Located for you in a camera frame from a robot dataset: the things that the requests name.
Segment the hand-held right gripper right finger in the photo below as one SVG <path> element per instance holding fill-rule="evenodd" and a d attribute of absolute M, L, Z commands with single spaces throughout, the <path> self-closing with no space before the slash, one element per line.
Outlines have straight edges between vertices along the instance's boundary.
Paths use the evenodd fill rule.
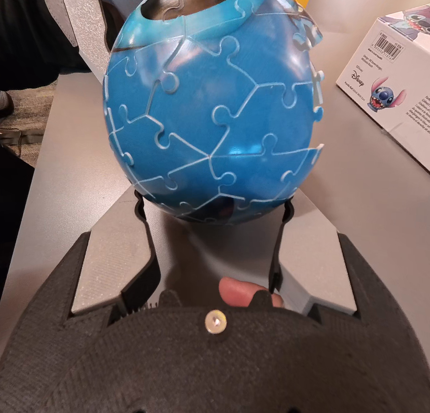
<path fill-rule="evenodd" d="M 269 290 L 302 315 L 315 304 L 347 315 L 357 311 L 338 231 L 299 189 L 285 203 Z"/>

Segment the printed puzzle box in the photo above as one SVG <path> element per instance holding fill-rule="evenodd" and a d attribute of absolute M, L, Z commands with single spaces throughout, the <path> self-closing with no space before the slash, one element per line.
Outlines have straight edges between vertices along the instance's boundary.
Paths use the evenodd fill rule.
<path fill-rule="evenodd" d="M 379 17 L 337 86 L 430 170 L 430 5 Z"/>

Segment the person's right hand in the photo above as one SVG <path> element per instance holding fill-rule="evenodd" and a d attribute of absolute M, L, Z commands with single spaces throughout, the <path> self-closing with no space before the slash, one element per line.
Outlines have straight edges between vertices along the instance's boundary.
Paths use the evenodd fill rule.
<path fill-rule="evenodd" d="M 218 285 L 222 300 L 231 307 L 248 307 L 258 291 L 268 292 L 266 287 L 255 283 L 223 277 Z"/>

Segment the blue puzzle ball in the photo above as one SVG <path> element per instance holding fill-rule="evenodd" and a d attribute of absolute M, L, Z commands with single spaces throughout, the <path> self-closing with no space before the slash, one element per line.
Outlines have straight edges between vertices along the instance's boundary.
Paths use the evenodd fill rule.
<path fill-rule="evenodd" d="M 103 80 L 110 147 L 134 189 L 177 218 L 235 224 L 289 200 L 323 115 L 295 0 L 143 0 Z"/>

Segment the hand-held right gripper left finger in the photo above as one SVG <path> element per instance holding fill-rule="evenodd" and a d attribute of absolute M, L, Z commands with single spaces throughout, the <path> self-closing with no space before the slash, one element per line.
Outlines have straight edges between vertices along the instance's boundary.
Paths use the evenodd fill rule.
<path fill-rule="evenodd" d="M 147 306 L 160 279 L 143 197 L 130 186 L 91 229 L 71 312 L 115 305 L 125 316 Z"/>

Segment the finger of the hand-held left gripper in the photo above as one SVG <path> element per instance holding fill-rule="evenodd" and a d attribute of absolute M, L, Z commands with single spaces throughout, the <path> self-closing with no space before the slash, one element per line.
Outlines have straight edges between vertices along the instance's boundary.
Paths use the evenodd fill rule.
<path fill-rule="evenodd" d="M 107 25 L 100 0 L 45 0 L 46 6 L 73 47 L 100 83 L 110 60 Z"/>

